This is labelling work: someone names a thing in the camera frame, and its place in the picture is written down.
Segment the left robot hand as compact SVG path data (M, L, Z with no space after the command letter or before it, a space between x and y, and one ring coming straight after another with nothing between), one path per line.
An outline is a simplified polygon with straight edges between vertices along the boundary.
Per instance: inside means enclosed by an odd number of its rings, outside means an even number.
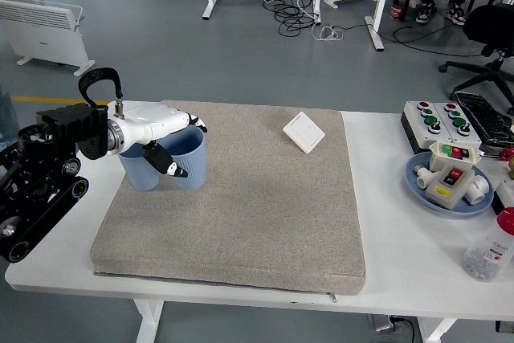
M108 118L108 153L128 151L133 145L142 145L143 158L159 173L186 178L188 172L157 143L170 134L189 126L207 127L198 117L177 110L161 102L127 101L115 103L115 114Z

